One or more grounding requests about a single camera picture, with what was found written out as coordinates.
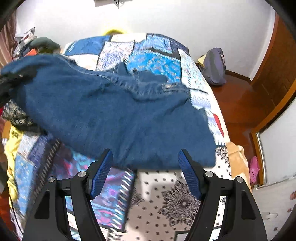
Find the wall mounted black television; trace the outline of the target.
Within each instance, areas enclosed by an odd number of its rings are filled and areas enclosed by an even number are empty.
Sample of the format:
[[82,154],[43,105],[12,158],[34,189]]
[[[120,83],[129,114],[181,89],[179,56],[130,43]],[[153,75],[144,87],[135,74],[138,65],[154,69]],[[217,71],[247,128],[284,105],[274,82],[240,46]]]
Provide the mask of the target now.
[[95,7],[99,7],[99,6],[105,6],[107,4],[114,4],[115,6],[120,7],[121,5],[129,1],[132,1],[132,0],[95,0],[94,5]]

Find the grey purple backpack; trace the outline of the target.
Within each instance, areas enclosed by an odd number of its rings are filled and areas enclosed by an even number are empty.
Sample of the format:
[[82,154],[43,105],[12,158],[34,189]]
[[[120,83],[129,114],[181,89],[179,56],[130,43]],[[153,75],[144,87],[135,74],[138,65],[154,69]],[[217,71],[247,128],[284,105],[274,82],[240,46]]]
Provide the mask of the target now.
[[221,48],[213,48],[205,54],[201,73],[210,85],[222,86],[226,83],[226,64]]

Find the dark green cloth pile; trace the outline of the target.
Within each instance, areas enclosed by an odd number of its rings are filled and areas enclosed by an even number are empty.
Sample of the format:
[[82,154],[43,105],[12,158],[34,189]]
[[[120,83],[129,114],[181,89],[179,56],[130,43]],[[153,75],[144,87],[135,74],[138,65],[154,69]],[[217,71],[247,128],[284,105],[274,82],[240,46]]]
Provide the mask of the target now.
[[30,43],[30,48],[36,49],[38,53],[55,54],[55,53],[60,53],[61,51],[60,45],[47,37],[40,37],[40,38],[34,39]]

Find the white sticker covered cabinet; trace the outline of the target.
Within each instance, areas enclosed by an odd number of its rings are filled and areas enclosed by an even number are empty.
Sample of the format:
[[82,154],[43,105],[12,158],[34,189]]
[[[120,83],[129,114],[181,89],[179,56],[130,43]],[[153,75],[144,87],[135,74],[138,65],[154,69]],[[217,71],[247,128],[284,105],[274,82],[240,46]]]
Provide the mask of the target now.
[[261,213],[267,239],[272,240],[295,206],[295,178],[254,189],[252,194]]

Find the blue denim jacket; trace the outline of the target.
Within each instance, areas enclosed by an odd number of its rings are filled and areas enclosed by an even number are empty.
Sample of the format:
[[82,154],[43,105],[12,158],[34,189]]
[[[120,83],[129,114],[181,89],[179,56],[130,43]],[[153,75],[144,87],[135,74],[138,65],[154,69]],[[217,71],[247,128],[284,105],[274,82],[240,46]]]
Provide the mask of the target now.
[[32,121],[75,151],[131,169],[179,167],[186,149],[204,167],[216,163],[214,136],[190,90],[149,71],[128,73],[124,63],[91,71],[59,54],[13,61],[1,70],[1,103],[13,100]]

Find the dark patterned knit garment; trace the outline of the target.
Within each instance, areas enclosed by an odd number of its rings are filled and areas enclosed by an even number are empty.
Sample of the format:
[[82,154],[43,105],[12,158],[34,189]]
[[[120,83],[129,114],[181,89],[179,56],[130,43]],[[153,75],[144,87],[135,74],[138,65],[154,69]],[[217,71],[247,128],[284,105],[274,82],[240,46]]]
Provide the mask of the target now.
[[1,117],[9,121],[17,130],[41,134],[47,133],[39,125],[34,123],[13,100],[10,100],[4,105]]

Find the pink rubber clog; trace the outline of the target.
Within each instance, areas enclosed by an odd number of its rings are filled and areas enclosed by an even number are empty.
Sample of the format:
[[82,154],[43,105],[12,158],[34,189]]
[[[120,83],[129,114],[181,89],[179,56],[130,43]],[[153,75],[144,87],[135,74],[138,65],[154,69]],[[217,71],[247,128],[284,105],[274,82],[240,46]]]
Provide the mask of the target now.
[[250,183],[255,184],[257,181],[257,177],[259,174],[259,164],[258,159],[256,156],[251,158],[250,165],[249,165],[249,176],[250,176]]

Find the yellow pillow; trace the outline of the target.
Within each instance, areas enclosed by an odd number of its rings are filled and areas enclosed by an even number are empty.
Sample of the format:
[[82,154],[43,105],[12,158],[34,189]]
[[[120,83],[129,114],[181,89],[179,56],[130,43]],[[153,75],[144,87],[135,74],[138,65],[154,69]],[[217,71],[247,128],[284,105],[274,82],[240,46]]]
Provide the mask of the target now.
[[106,32],[103,33],[104,36],[113,36],[113,35],[121,35],[121,34],[125,34],[126,31],[123,30],[118,30],[118,29],[111,29],[111,30],[107,30]]

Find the beige plush blanket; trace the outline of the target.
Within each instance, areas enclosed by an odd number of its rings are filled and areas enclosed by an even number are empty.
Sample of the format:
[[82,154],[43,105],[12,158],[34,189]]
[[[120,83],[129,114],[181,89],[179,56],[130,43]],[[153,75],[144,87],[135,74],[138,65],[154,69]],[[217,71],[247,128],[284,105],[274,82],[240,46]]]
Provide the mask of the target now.
[[250,191],[252,191],[250,185],[248,161],[245,157],[243,147],[236,145],[233,142],[226,143],[226,147],[228,151],[232,179],[236,178],[237,176],[242,177]]

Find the yellow printed shirt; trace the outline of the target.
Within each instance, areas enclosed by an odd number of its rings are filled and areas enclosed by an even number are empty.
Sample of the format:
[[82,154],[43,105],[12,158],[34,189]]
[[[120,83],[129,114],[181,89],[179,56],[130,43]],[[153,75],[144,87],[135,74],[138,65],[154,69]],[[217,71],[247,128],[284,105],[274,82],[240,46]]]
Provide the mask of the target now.
[[6,155],[8,161],[7,176],[8,176],[8,188],[12,201],[15,201],[18,197],[18,189],[15,182],[15,160],[16,154],[18,153],[18,148],[23,136],[23,132],[15,128],[10,127],[9,139],[4,146],[4,154]]

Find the blue patchwork bedspread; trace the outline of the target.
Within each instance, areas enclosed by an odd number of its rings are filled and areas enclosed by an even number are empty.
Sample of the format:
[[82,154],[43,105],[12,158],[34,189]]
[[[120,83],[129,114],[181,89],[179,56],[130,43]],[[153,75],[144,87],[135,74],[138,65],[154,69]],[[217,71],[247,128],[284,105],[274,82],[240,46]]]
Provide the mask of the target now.
[[[180,82],[188,87],[193,107],[203,109],[207,115],[216,144],[216,163],[205,168],[218,177],[231,178],[226,147],[229,136],[221,110],[211,87],[182,44],[158,34],[147,34],[140,42],[126,42],[121,36],[111,39],[102,36],[76,41],[62,56],[91,71],[107,71],[124,63],[128,73],[149,71],[165,76],[169,83]],[[128,220],[125,226],[114,221],[109,239],[173,240],[177,232],[188,231],[200,202],[190,193],[180,166],[167,170],[131,170],[138,173],[130,207],[112,209],[115,217],[126,214]]]

